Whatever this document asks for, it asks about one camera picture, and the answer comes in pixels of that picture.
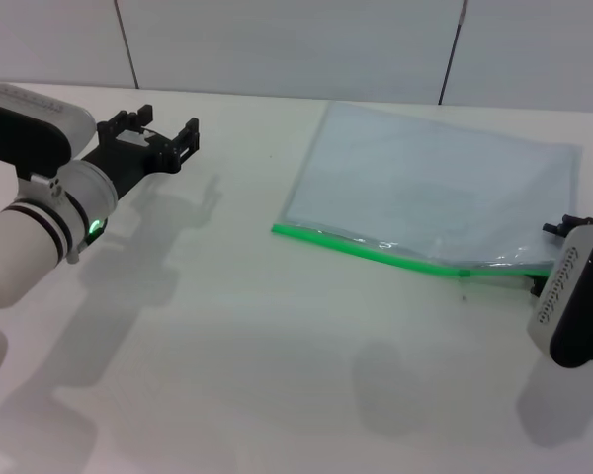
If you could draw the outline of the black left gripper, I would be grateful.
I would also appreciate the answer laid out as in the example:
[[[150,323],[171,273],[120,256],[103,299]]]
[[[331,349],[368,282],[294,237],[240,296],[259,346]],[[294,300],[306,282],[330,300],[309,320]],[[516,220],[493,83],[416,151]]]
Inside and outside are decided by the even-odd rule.
[[[119,111],[97,123],[99,145],[83,161],[111,181],[118,199],[148,175],[177,173],[200,149],[197,118],[191,118],[173,140],[146,129],[152,121],[153,107],[145,104],[136,112]]]

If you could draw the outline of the transparent green-zip document bag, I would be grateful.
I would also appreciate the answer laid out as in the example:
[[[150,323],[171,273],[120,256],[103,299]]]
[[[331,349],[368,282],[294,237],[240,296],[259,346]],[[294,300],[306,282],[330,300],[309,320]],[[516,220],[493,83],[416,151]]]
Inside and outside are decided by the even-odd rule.
[[[277,234],[416,272],[546,276],[543,231],[577,203],[582,150],[330,104]]]

